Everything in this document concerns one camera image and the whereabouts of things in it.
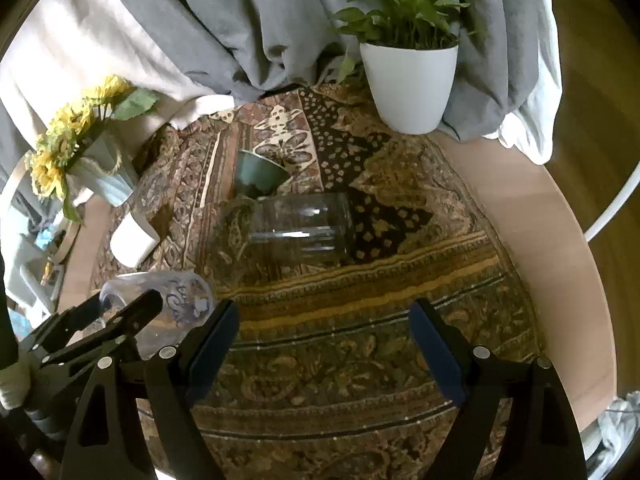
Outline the white ceramic cup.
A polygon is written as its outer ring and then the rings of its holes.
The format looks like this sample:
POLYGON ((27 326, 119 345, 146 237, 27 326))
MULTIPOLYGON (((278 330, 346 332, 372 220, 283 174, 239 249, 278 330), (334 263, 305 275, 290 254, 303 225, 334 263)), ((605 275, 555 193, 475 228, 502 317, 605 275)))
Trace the white ceramic cup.
POLYGON ((137 211, 129 211, 110 240, 111 253, 126 268, 134 269, 160 244, 160 236, 137 211))

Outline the dark green cup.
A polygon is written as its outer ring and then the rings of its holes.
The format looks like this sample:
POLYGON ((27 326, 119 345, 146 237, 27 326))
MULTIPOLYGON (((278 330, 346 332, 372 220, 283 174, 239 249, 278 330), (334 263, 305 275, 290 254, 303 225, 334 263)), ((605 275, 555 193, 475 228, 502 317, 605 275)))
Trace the dark green cup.
POLYGON ((270 196, 291 174, 284 167, 262 155, 241 150, 236 161, 234 190, 237 196, 270 196))

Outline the white plastic appliance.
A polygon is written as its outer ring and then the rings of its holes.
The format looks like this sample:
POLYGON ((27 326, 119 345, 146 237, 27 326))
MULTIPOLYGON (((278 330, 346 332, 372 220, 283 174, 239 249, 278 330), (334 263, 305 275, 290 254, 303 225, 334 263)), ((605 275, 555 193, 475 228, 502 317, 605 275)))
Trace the white plastic appliance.
POLYGON ((39 308, 53 314, 58 307, 64 266, 53 260, 21 233, 13 255, 9 258, 6 291, 26 309, 39 308))

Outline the crumpled grey cloth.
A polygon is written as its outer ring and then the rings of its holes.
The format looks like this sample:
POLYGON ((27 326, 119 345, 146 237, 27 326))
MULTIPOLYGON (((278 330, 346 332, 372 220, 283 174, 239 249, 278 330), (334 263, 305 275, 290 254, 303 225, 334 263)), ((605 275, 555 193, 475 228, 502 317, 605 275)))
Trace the crumpled grey cloth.
POLYGON ((639 432, 639 391, 615 398, 580 433, 589 479, 604 479, 639 432))

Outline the sunflower bouquet in grey vase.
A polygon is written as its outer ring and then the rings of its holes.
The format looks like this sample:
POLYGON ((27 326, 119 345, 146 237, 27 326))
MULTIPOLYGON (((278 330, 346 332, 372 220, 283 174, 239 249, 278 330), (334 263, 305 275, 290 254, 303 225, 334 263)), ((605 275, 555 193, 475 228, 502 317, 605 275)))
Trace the sunflower bouquet in grey vase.
POLYGON ((46 132, 37 136, 36 148, 25 155, 32 190, 40 200, 55 198, 64 217, 78 223, 80 215, 70 192, 70 170, 83 160, 104 176, 114 176, 124 164, 117 151, 111 168, 88 155, 88 149, 104 139, 107 128, 149 114, 160 100, 154 90, 137 87, 118 75, 108 75, 98 86, 86 89, 81 98, 60 108, 46 132))

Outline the dark glass jar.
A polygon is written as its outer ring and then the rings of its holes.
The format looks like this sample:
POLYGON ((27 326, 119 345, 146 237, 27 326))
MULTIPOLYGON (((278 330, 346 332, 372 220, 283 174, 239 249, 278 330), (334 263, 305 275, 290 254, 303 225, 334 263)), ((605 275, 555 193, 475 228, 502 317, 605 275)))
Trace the dark glass jar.
POLYGON ((250 246, 280 263, 342 263, 353 240, 346 193, 262 198, 250 216, 250 246))

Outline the white curved hoop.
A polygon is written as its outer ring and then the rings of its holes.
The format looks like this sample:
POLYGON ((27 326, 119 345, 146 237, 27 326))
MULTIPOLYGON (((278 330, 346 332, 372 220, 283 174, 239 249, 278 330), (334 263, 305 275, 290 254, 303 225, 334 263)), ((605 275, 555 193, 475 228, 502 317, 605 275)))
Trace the white curved hoop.
POLYGON ((623 208, 629 197, 634 194, 640 183, 640 162, 634 167, 634 171, 630 174, 624 185, 620 188, 612 202, 608 204, 600 216, 594 220, 593 224, 585 230, 585 240, 590 243, 616 216, 623 208))

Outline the patterned paisley cloth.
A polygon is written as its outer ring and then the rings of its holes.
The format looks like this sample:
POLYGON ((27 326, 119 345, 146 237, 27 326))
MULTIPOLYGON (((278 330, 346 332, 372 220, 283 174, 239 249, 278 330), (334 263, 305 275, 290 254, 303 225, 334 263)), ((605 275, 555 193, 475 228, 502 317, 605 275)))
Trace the patterned paisley cloth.
POLYGON ((230 479, 415 479, 454 421, 409 330, 426 298, 473 344, 527 362, 535 309, 506 248, 431 136, 393 132, 370 94, 298 88, 161 128, 126 203, 160 234, 147 271, 191 270, 241 327, 193 416, 230 479), (343 193, 354 238, 334 263, 250 248, 232 194, 240 151, 290 172, 280 193, 343 193))

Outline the beige sheer curtain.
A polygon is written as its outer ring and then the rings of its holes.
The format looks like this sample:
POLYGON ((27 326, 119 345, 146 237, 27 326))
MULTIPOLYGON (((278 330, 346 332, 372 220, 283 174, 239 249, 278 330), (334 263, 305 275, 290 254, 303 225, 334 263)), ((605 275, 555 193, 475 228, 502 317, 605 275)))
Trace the beige sheer curtain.
POLYGON ((110 75, 162 96, 151 114, 118 126, 132 148, 162 125, 181 129, 235 106, 179 70, 120 0, 40 0, 1 60, 1 103, 35 144, 63 105, 110 75))

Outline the grey curtain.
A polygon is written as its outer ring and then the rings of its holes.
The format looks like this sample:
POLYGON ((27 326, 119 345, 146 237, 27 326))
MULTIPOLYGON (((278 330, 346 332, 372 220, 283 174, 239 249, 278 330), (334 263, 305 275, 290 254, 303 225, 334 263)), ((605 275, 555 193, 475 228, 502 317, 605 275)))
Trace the grey curtain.
MULTIPOLYGON (((356 55, 332 15, 347 0, 120 0, 186 76, 235 101, 289 84, 312 84, 330 58, 356 55)), ((461 0, 470 21, 442 128, 478 136, 548 162, 562 96, 551 0, 461 0)), ((1 103, 1 144, 12 169, 32 144, 1 103)))

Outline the white pot green plant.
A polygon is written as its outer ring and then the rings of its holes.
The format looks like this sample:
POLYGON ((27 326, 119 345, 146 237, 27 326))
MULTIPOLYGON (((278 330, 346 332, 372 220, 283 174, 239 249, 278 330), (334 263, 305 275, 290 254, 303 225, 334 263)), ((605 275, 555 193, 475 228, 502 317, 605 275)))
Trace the white pot green plant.
POLYGON ((403 134, 427 134, 444 117, 469 3, 461 0, 347 0, 336 31, 358 41, 378 116, 403 134))

